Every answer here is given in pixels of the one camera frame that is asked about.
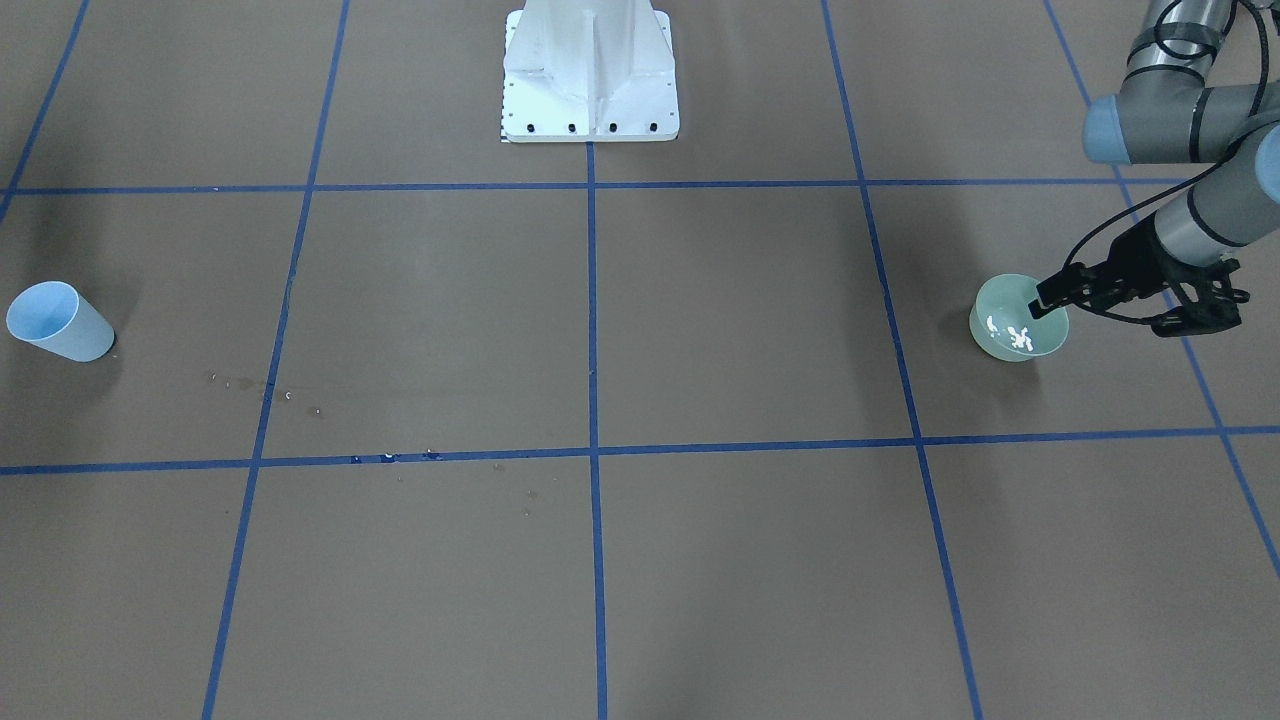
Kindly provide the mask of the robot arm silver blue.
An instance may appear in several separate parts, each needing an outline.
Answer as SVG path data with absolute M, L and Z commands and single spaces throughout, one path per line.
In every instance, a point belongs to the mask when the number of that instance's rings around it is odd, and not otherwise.
M 1238 15 L 1254 24 L 1260 72 L 1252 85 L 1213 87 L 1210 72 Z M 1233 284 L 1248 245 L 1277 231 L 1275 1 L 1152 1 L 1116 94 L 1091 104 L 1082 132 L 1098 164 L 1199 164 L 1158 193 L 1158 209 L 1119 234 L 1105 260 L 1070 251 L 1028 305 L 1041 319 L 1074 306 L 1107 319 L 1116 306 L 1171 291 L 1175 305 L 1142 319 L 1160 337 L 1240 325 L 1249 295 Z

